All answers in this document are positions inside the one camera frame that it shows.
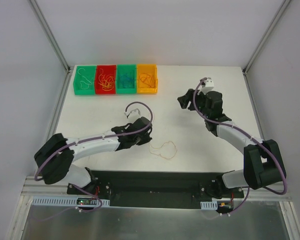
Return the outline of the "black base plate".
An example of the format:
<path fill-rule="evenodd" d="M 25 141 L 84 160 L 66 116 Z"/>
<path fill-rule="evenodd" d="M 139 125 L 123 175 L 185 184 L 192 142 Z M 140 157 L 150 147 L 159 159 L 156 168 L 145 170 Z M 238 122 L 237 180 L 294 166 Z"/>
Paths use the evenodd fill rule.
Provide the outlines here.
<path fill-rule="evenodd" d="M 87 192 L 112 207 L 199 209 L 212 199 L 243 199 L 238 187 L 226 188 L 220 172 L 92 171 Z"/>

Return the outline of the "orange bin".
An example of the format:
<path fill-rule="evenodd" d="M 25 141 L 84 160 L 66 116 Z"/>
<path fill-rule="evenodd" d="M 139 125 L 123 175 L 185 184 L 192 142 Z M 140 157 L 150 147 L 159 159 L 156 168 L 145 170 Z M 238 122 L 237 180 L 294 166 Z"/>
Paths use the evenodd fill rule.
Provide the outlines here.
<path fill-rule="evenodd" d="M 136 91 L 138 94 L 156 94 L 158 92 L 156 64 L 136 65 Z"/>

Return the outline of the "left aluminium frame post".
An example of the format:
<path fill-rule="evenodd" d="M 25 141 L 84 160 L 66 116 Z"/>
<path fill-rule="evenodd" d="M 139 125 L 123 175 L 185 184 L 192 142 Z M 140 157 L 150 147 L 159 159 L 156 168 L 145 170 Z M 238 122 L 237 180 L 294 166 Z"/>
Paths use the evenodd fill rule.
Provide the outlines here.
<path fill-rule="evenodd" d="M 50 44 L 50 46 L 52 47 L 55 55 L 57 56 L 59 62 L 61 63 L 62 67 L 64 68 L 65 72 L 69 73 L 71 70 L 71 66 L 68 64 L 38 2 L 36 0 L 27 0 L 27 2 L 29 4 L 29 6 L 31 7 L 38 23 L 40 24 L 40 26 Z"/>

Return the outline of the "red bin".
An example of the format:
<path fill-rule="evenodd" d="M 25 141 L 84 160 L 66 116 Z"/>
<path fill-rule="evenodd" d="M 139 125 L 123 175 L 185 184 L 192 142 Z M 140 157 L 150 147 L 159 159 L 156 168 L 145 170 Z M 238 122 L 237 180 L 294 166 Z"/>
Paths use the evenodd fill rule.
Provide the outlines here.
<path fill-rule="evenodd" d="M 116 94 L 116 65 L 97 65 L 94 79 L 96 95 Z"/>

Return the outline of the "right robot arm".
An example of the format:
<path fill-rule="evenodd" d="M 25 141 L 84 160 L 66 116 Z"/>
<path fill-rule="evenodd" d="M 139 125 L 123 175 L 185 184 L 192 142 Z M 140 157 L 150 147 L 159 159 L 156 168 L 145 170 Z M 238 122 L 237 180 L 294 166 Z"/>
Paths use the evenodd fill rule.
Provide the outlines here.
<path fill-rule="evenodd" d="M 219 175 L 210 186 L 213 197 L 227 197 L 234 188 L 266 189 L 276 195 L 288 191 L 287 173 L 278 143 L 255 138 L 239 128 L 223 112 L 223 95 L 217 91 L 202 93 L 189 89 L 177 98 L 182 109 L 196 111 L 205 122 L 205 127 L 243 155 L 243 169 Z"/>

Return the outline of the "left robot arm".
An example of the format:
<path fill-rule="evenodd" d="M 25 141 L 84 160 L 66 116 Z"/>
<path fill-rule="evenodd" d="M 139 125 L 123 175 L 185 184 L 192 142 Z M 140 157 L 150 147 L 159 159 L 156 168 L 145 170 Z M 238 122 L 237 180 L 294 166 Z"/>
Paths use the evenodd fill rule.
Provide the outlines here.
<path fill-rule="evenodd" d="M 34 155 L 38 170 L 34 179 L 46 185 L 66 181 L 74 190 L 86 195 L 98 193 L 98 182 L 88 167 L 78 167 L 75 161 L 99 153 L 116 152 L 151 141 L 152 122 L 139 117 L 133 123 L 115 126 L 105 135 L 88 138 L 65 138 L 54 134 Z"/>

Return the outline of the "far left green bin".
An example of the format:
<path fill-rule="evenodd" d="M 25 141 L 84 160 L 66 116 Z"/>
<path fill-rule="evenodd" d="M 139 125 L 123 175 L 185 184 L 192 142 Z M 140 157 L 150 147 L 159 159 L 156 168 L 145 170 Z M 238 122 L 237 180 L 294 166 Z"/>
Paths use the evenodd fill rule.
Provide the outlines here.
<path fill-rule="evenodd" d="M 73 80 L 73 90 L 76 96 L 95 95 L 96 65 L 77 65 Z"/>

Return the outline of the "right aluminium frame post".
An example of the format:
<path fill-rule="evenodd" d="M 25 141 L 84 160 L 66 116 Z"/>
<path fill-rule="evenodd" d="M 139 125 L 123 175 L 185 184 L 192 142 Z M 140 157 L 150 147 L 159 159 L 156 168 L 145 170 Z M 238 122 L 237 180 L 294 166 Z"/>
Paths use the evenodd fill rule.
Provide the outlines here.
<path fill-rule="evenodd" d="M 265 47 L 267 41 L 269 40 L 271 34 L 279 24 L 280 20 L 282 19 L 283 15 L 289 8 L 292 0 L 283 0 L 280 4 L 278 10 L 276 11 L 274 17 L 270 21 L 268 27 L 266 28 L 265 32 L 263 33 L 261 39 L 259 40 L 256 48 L 254 49 L 252 55 L 250 56 L 247 64 L 242 69 L 243 75 L 246 76 L 251 67 L 253 66 L 255 60 L 257 59 L 258 55 L 261 53 L 262 49 Z"/>

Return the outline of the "green bin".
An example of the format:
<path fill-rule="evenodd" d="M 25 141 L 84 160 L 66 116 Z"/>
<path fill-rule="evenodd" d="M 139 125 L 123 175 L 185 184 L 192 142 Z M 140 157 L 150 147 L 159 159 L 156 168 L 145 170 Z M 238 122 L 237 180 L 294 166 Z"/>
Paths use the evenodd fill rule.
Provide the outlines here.
<path fill-rule="evenodd" d="M 73 80 L 73 90 L 76 96 L 95 95 L 96 65 L 77 65 Z"/>
<path fill-rule="evenodd" d="M 137 65 L 118 64 L 116 66 L 116 94 L 134 95 L 137 93 Z"/>

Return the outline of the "aluminium frame post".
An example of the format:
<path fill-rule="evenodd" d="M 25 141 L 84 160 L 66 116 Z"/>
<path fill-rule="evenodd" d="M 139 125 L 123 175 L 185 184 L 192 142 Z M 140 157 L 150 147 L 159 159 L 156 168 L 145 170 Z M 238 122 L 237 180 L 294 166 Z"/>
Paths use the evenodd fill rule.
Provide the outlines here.
<path fill-rule="evenodd" d="M 55 55 L 57 56 L 59 62 L 61 63 L 62 67 L 64 68 L 65 72 L 69 73 L 71 70 L 71 66 L 68 64 L 38 2 L 36 0 L 27 0 L 27 2 L 29 4 L 29 6 L 31 7 L 38 23 L 40 24 L 40 26 L 50 44 L 50 46 L 52 47 Z"/>
<path fill-rule="evenodd" d="M 269 40 L 271 34 L 279 24 L 280 20 L 282 19 L 283 15 L 289 8 L 292 0 L 283 0 L 280 4 L 278 10 L 276 11 L 274 17 L 270 21 L 268 27 L 266 28 L 265 32 L 263 33 L 261 39 L 259 40 L 256 48 L 254 49 L 252 55 L 250 56 L 247 64 L 242 69 L 243 75 L 246 76 L 251 67 L 253 66 L 255 60 L 257 59 L 258 55 L 261 53 L 262 49 L 265 47 L 267 41 Z"/>

